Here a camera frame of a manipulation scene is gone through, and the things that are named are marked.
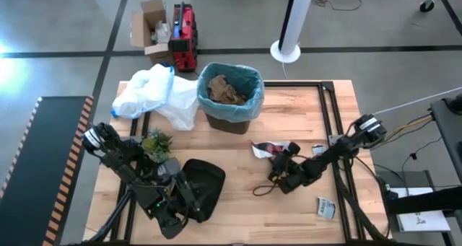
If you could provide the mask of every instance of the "white plastic bag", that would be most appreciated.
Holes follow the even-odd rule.
[[[190,131],[194,128],[198,107],[197,81],[175,76],[167,104],[157,108],[156,111],[165,116],[175,130]]]
[[[160,64],[136,72],[125,90],[113,102],[113,112],[122,118],[138,118],[142,113],[167,104],[175,69]]]

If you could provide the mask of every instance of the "cardboard box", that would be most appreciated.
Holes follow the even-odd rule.
[[[151,31],[157,22],[167,23],[167,13],[165,12],[162,0],[144,1],[141,3],[143,12],[134,12],[131,17],[131,45],[144,48],[144,54],[149,56],[153,64],[168,62],[175,64],[169,44],[153,45],[151,41]]]

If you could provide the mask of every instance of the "metal bracket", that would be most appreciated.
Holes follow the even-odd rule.
[[[342,136],[343,135],[329,135],[327,141],[329,142],[330,146],[333,146]]]

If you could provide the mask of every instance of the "wooden tabletop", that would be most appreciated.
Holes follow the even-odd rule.
[[[343,127],[360,117],[351,81],[334,81]],[[117,94],[126,87],[120,82]],[[329,116],[334,116],[329,105]],[[140,135],[142,117],[136,134]],[[121,136],[128,136],[131,120],[111,119]],[[267,87],[263,110],[252,120],[244,135],[225,133],[209,127],[204,112],[198,110],[192,131],[175,131],[161,115],[152,113],[149,129],[159,127],[173,135],[172,156],[182,164],[190,158],[202,159],[226,172],[225,185],[212,217],[204,223],[189,221],[188,226],[174,239],[165,239],[156,220],[149,220],[137,207],[131,242],[134,244],[311,244],[342,243],[344,235],[337,208],[334,219],[317,215],[317,197],[327,198],[338,205],[331,166],[323,177],[308,187],[300,186],[284,195],[279,189],[267,196],[255,197],[252,189],[269,184],[266,179],[270,165],[265,159],[253,156],[250,142],[293,141],[300,154],[312,156],[312,146],[327,146],[318,90],[313,87]],[[368,151],[361,158],[372,170]],[[359,204],[371,222],[385,233],[387,218],[380,190],[374,177],[360,163],[353,166]],[[116,205],[120,179],[104,165],[100,166],[92,205],[84,235],[88,239],[106,221]],[[125,224],[126,212],[122,218]],[[354,227],[348,208],[350,226]]]

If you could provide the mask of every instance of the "gray floor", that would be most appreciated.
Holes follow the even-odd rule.
[[[114,50],[130,46],[131,13],[140,1],[128,0]],[[200,48],[267,48],[278,37],[288,0],[164,0],[171,7],[190,2],[196,12]],[[460,45],[440,0],[428,14],[418,12],[422,0],[362,0],[355,12],[335,12],[312,5],[300,36],[302,47],[367,47]],[[103,51],[120,0],[0,0],[0,52]],[[332,0],[341,8],[355,0]],[[449,0],[462,17],[462,0]],[[362,113],[433,95],[462,84],[462,51],[390,53],[306,53],[286,65],[289,79],[352,79]],[[39,96],[91,95],[102,57],[0,58],[0,180],[3,180]],[[243,64],[264,79],[284,79],[282,66],[270,55],[199,56],[198,72],[210,62]],[[146,57],[111,58],[103,82],[95,122],[108,121],[120,80],[152,66]],[[195,79],[193,74],[181,74]],[[429,101],[379,115],[389,129],[425,114]],[[437,139],[435,125],[372,152],[376,163],[400,170],[409,153]],[[409,162],[407,170],[430,170],[436,185],[458,184],[443,143],[434,144]],[[62,243],[82,237],[95,184],[98,161],[85,157]],[[460,239],[460,232],[450,221]],[[399,234],[402,242],[442,245],[438,234]]]

